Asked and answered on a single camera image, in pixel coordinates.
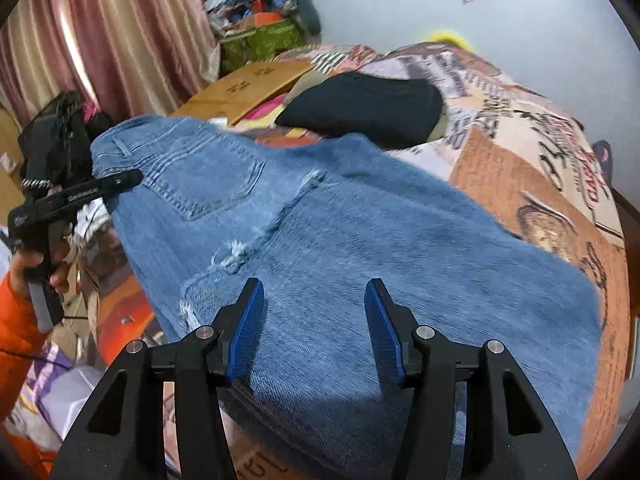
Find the jeans back pocket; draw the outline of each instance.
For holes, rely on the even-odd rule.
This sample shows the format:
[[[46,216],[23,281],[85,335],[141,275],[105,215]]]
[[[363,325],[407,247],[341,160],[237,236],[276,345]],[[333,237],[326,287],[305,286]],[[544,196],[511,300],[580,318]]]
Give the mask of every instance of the jeans back pocket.
[[[193,221],[247,197],[263,167],[264,160],[242,146],[234,134],[203,125],[176,139],[145,171],[143,184],[185,220]]]

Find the pink fabric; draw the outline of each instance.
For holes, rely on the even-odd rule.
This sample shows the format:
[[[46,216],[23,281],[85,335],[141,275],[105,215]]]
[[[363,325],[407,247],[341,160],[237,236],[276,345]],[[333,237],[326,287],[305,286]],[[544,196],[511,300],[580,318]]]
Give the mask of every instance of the pink fabric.
[[[91,100],[87,100],[82,103],[82,120],[84,124],[89,122],[94,115],[100,113],[100,107]]]
[[[284,98],[286,96],[287,96],[287,92],[285,92],[282,95],[279,95],[278,97],[274,97],[270,101],[262,103],[261,105],[251,110],[247,115],[245,115],[243,119],[256,120],[256,119],[261,119],[263,117],[266,117],[284,102]]]

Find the pile of clothes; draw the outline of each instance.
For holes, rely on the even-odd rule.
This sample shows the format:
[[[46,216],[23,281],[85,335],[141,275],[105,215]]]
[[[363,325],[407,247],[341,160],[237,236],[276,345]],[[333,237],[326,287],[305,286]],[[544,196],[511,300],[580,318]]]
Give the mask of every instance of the pile of clothes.
[[[320,34],[318,13],[311,0],[207,0],[209,22],[219,36],[291,18],[305,33]]]

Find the belt loop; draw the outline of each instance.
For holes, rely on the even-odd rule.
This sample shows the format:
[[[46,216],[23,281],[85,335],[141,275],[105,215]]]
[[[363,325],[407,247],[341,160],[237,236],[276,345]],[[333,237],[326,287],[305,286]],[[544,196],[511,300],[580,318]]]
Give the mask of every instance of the belt loop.
[[[124,145],[124,142],[122,142],[117,136],[113,136],[113,139],[111,140],[113,140],[113,143],[120,148],[120,151],[125,156],[125,158],[129,158],[133,156],[133,153],[131,153],[131,150],[127,148]]]

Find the white wall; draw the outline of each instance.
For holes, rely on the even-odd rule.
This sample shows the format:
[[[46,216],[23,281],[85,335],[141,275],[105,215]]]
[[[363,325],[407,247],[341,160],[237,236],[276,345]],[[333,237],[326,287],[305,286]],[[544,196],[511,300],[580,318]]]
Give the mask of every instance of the white wall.
[[[640,209],[640,52],[608,0],[314,0],[324,43],[379,51],[455,30],[613,147],[613,184]]]

